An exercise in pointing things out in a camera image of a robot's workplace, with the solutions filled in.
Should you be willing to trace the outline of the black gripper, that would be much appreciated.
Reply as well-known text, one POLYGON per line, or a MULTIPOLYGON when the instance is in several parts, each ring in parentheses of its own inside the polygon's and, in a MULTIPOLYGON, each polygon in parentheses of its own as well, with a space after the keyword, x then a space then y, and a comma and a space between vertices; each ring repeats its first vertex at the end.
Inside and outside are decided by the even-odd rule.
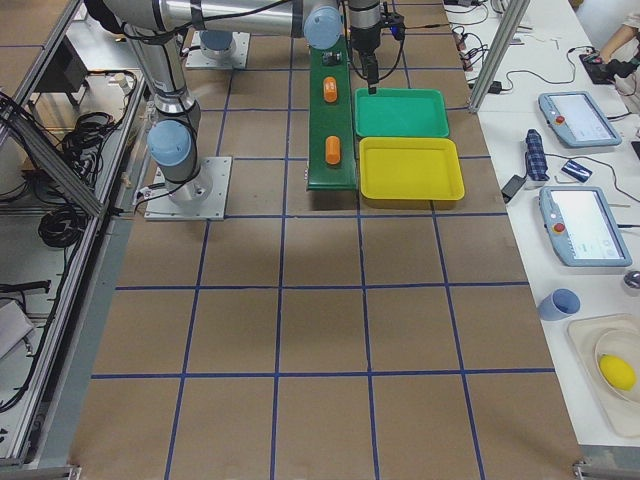
POLYGON ((378 61, 374 54, 380 46, 382 28, 378 0, 349 0, 348 19, 352 47, 362 54, 363 76, 368 93, 374 95, 378 85, 378 61))

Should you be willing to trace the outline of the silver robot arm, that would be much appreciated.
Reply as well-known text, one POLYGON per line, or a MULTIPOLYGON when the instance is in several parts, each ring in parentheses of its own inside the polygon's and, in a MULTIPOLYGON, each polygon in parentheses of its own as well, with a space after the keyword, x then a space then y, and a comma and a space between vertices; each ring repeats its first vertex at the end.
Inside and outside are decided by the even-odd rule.
POLYGON ((204 32, 254 33, 303 38, 317 65, 323 53, 354 47, 365 65, 370 87, 379 82, 375 51, 383 22, 377 1, 352 1, 342 15, 335 1, 101 1, 93 13, 109 30, 125 35, 146 79, 157 109, 184 117, 194 107, 183 68, 169 46, 176 35, 194 28, 204 32))

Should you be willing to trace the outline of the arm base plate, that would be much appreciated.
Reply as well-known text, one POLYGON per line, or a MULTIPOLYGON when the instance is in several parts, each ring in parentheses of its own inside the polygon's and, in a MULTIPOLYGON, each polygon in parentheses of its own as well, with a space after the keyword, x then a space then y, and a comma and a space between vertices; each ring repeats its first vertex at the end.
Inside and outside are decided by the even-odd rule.
POLYGON ((196 31, 188 49, 186 68, 200 70, 245 69, 249 44, 249 33, 196 31))
POLYGON ((200 221, 224 219, 228 188, 231 177, 232 158, 203 157, 199 175, 170 194, 177 185, 164 185, 164 175, 156 168, 154 182, 161 183, 144 199, 144 218, 148 221, 200 221))

